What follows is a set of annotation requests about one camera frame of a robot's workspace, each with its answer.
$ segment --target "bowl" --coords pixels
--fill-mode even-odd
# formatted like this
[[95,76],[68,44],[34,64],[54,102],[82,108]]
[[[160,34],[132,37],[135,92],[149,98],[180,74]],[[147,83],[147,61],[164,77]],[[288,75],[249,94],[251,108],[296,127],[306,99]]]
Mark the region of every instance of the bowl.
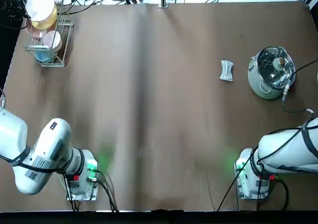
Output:
[[56,21],[57,8],[54,0],[28,0],[25,8],[32,25],[37,29],[48,29]]
[[50,51],[36,51],[35,58],[42,63],[50,63],[54,59],[54,56]]
[[50,31],[43,37],[43,45],[48,46],[54,52],[57,52],[62,47],[61,35],[58,31]]

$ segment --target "crumpled paper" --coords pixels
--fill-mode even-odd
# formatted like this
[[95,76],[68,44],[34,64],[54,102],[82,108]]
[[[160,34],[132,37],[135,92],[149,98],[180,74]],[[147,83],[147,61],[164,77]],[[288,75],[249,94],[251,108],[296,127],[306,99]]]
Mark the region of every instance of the crumpled paper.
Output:
[[222,64],[222,73],[221,73],[220,79],[225,81],[233,81],[232,68],[234,64],[227,60],[221,60],[221,64]]

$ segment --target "blue cup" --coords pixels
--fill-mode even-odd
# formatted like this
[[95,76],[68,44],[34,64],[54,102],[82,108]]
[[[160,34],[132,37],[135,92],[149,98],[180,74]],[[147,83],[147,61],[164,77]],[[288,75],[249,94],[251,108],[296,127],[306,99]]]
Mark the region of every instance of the blue cup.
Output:
[[51,51],[36,51],[35,58],[42,63],[50,63],[54,59],[54,55]]

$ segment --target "cup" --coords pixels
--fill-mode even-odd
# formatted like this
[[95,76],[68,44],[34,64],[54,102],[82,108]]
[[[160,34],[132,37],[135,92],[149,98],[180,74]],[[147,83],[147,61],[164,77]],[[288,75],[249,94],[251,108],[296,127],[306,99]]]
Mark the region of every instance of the cup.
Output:
[[54,52],[59,51],[62,44],[61,35],[58,31],[50,31],[43,37],[43,45],[48,46],[50,50],[53,50]]
[[54,59],[51,51],[35,51],[35,58],[42,63],[50,63]]

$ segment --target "label sticker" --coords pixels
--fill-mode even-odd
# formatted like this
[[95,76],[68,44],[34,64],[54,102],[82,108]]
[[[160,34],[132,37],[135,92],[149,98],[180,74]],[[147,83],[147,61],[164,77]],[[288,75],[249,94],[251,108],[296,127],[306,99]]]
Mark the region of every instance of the label sticker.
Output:
[[[41,156],[37,156],[35,158],[35,160],[32,162],[31,166],[32,167],[36,167],[36,168],[48,168],[50,166],[50,161],[48,161],[47,159],[41,157]],[[28,170],[25,173],[25,176],[28,177],[29,179],[35,181],[35,182],[40,182],[42,176],[44,175],[44,173],[41,172],[35,172],[32,170]]]
[[58,159],[58,157],[59,157],[59,155],[64,147],[64,144],[65,144],[65,142],[63,140],[59,139],[58,143],[56,144],[56,146],[55,146],[55,148],[50,156],[51,160],[56,161]]
[[51,130],[54,130],[54,128],[57,126],[57,124],[58,124],[58,123],[53,122],[53,124],[51,125],[50,129],[51,129]]

